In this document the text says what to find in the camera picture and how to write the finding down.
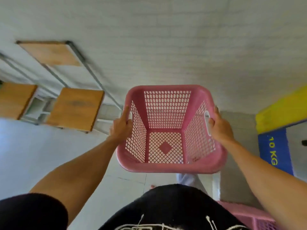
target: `lattice mesh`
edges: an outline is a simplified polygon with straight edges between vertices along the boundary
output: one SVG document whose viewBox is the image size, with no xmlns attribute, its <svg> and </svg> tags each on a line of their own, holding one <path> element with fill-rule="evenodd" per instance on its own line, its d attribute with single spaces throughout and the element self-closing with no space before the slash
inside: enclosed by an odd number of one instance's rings
<svg viewBox="0 0 307 230">
<path fill-rule="evenodd" d="M 133 113 L 132 137 L 126 141 L 126 150 L 140 162 L 145 162 L 146 128 L 133 102 L 131 111 Z"/>
<path fill-rule="evenodd" d="M 203 101 L 195 116 L 189 123 L 187 129 L 185 130 L 185 143 L 188 163 L 195 162 L 215 150 L 214 139 L 207 134 L 205 127 L 205 111 L 206 103 Z"/>
<path fill-rule="evenodd" d="M 152 132 L 149 137 L 149 163 L 183 164 L 181 134 L 179 132 Z M 167 153 L 159 148 L 165 142 L 171 146 L 171 150 Z"/>
<path fill-rule="evenodd" d="M 144 91 L 149 128 L 181 128 L 191 91 Z"/>
<path fill-rule="evenodd" d="M 266 221 L 266 220 L 258 220 L 257 229 L 258 230 L 281 230 L 280 228 L 278 228 L 275 222 Z"/>
</svg>

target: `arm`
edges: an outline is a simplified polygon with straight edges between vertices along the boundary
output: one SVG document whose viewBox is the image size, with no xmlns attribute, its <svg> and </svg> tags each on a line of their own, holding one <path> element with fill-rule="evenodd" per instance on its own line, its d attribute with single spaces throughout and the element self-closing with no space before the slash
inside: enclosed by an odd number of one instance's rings
<svg viewBox="0 0 307 230">
<path fill-rule="evenodd" d="M 252 192 L 274 219 L 287 230 L 307 227 L 307 183 L 252 155 L 234 139 L 230 124 L 215 108 L 211 134 L 232 155 Z"/>
<path fill-rule="evenodd" d="M 106 141 L 55 168 L 30 190 L 61 201 L 68 212 L 68 225 L 101 182 L 117 146 L 131 134 L 132 121 L 126 121 L 128 111 L 126 107 L 121 118 L 114 121 Z"/>
</svg>

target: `black sleeve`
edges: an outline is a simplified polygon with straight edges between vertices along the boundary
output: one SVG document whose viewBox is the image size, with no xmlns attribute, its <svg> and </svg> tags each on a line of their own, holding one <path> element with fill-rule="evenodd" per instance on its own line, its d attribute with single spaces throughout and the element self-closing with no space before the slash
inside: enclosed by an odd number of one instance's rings
<svg viewBox="0 0 307 230">
<path fill-rule="evenodd" d="M 0 201 L 0 229 L 66 229 L 68 213 L 57 199 L 28 193 Z"/>
</svg>

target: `basket bottom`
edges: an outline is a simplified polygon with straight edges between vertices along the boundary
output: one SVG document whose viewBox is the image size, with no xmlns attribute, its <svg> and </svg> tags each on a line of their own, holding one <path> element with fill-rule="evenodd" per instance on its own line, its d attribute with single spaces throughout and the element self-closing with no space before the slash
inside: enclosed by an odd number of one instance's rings
<svg viewBox="0 0 307 230">
<path fill-rule="evenodd" d="M 180 132 L 150 132 L 148 163 L 183 164 L 182 135 Z"/>
</svg>

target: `hand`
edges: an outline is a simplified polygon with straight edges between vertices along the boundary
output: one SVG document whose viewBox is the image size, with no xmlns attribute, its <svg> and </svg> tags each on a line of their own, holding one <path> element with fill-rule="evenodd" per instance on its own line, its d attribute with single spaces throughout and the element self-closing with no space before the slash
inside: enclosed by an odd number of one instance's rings
<svg viewBox="0 0 307 230">
<path fill-rule="evenodd" d="M 222 145 L 229 141 L 234 141 L 235 138 L 230 124 L 227 120 L 221 117 L 219 109 L 216 106 L 214 107 L 214 116 L 215 121 L 212 118 L 209 119 L 210 133 L 212 137 Z"/>
<path fill-rule="evenodd" d="M 110 138 L 116 142 L 121 143 L 125 141 L 132 134 L 132 120 L 126 121 L 129 112 L 129 107 L 126 106 L 122 112 L 122 116 L 119 119 L 113 121 L 113 125 L 110 128 Z"/>
</svg>

